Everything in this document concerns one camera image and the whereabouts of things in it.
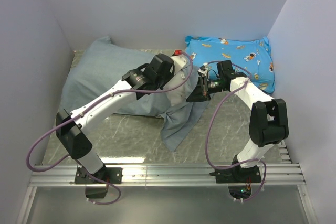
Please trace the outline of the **grey-blue pillowcase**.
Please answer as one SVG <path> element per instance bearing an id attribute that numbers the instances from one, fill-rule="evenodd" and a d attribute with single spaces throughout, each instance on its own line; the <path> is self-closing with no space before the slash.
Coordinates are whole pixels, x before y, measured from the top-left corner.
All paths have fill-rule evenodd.
<path id="1" fill-rule="evenodd" d="M 110 37 L 94 41 L 83 53 L 77 65 L 70 70 L 62 89 L 60 109 L 71 112 L 112 88 L 129 70 L 149 63 L 154 55 L 112 44 Z M 192 68 L 186 98 L 196 87 L 198 67 Z M 208 102 L 183 102 L 171 106 L 165 93 L 144 95 L 119 109 L 126 115 L 154 116 L 164 120 L 160 135 L 164 145 L 175 151 L 201 118 Z"/>

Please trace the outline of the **white pillow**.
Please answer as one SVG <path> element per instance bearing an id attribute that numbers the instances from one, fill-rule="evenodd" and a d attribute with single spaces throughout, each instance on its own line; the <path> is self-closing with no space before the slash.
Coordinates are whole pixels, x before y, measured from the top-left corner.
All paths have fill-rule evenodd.
<path id="1" fill-rule="evenodd" d="M 188 64 L 180 71 L 174 71 L 174 77 L 164 86 L 167 90 L 167 96 L 171 106 L 179 105 L 186 100 L 186 92 L 188 81 L 192 73 L 192 68 L 188 60 Z"/>

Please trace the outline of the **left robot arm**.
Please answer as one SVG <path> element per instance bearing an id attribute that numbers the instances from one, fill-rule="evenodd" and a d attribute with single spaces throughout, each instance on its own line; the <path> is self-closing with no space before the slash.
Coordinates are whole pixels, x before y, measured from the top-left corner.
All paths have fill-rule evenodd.
<path id="1" fill-rule="evenodd" d="M 180 69 L 172 57 L 158 54 L 150 63 L 129 70 L 111 89 L 88 104 L 70 113 L 62 110 L 57 114 L 57 138 L 71 158 L 87 170 L 93 183 L 102 182 L 106 170 L 86 136 L 88 132 L 123 106 L 163 90 Z"/>

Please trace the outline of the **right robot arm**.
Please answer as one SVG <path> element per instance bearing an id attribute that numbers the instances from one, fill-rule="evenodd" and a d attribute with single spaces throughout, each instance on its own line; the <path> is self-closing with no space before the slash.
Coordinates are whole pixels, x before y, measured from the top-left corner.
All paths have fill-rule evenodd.
<path id="1" fill-rule="evenodd" d="M 223 98 L 238 96 L 250 109 L 249 140 L 236 156 L 236 163 L 229 166 L 232 178 L 243 182 L 249 177 L 253 166 L 275 145 L 289 135 L 287 106 L 283 99 L 274 99 L 251 82 L 253 76 L 248 70 L 236 66 L 229 60 L 216 61 L 218 77 L 207 77 L 207 65 L 199 69 L 199 78 L 195 89 L 186 99 L 187 102 L 205 102 L 212 94 L 227 92 Z"/>

